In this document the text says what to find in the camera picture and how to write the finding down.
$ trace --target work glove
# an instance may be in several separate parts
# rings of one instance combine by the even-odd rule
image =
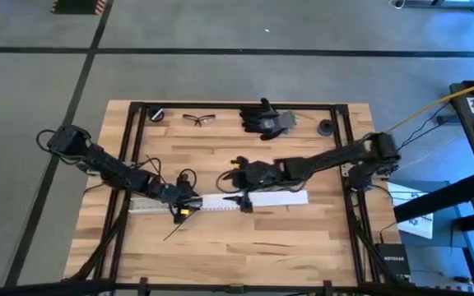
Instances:
[[[268,141],[278,137],[295,125],[295,114],[286,111],[279,114],[268,102],[261,99],[261,106],[241,107],[239,116],[243,119],[245,132],[261,133],[261,140]]]

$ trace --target gray floor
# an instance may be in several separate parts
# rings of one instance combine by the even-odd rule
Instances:
[[[50,5],[0,0],[0,45],[89,46],[98,16],[53,16]],[[387,1],[115,0],[101,46],[474,51],[474,20]],[[0,53],[0,284],[47,160],[35,134],[60,124],[84,58]],[[370,103],[384,130],[463,79],[474,79],[474,58],[98,55],[74,123],[97,135],[110,99],[267,97]],[[397,130],[397,141],[433,112]],[[460,127],[402,152],[396,178],[454,182],[474,172]],[[21,283],[59,280],[84,182],[74,168],[58,168]]]

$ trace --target wooden table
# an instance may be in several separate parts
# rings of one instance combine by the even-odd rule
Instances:
[[[119,153],[129,104],[112,100],[107,107],[98,143],[112,155]],[[373,131],[368,104],[349,104],[349,110],[355,138]],[[216,120],[209,126],[195,127],[192,121],[182,119],[184,113],[215,113]],[[144,129],[140,160],[145,155],[160,158],[168,182],[174,182],[182,169],[194,169],[196,192],[208,194],[217,193],[216,177],[232,169],[230,160],[239,155],[272,162],[335,148],[331,136],[316,132],[319,121],[329,117],[327,111],[297,110],[294,130],[273,141],[260,141],[258,134],[245,133],[238,113],[236,109],[167,109],[162,122],[146,121],[150,128]],[[91,177],[87,187],[99,183]],[[164,242],[175,227],[169,213],[130,215],[118,281],[137,283],[145,276],[152,284],[310,286],[331,280],[336,286],[355,286],[339,168],[316,173],[305,189],[308,205],[261,207],[253,214],[198,212]],[[77,271],[98,245],[109,192],[109,188],[100,187],[84,196],[65,275]],[[366,200],[373,237],[378,241],[379,231],[394,221],[392,202],[379,189],[368,192]],[[395,226],[383,234],[386,243],[399,243]]]

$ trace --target white strip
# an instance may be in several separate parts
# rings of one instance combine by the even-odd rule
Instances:
[[[239,206],[234,201],[227,201],[224,197],[242,196],[236,194],[206,194],[202,197],[201,210],[238,210]],[[306,205],[309,203],[309,195],[306,190],[299,192],[252,192],[249,194],[253,206],[288,206]],[[131,198],[130,213],[148,214],[162,213],[168,211],[168,206],[159,201],[145,197]]]

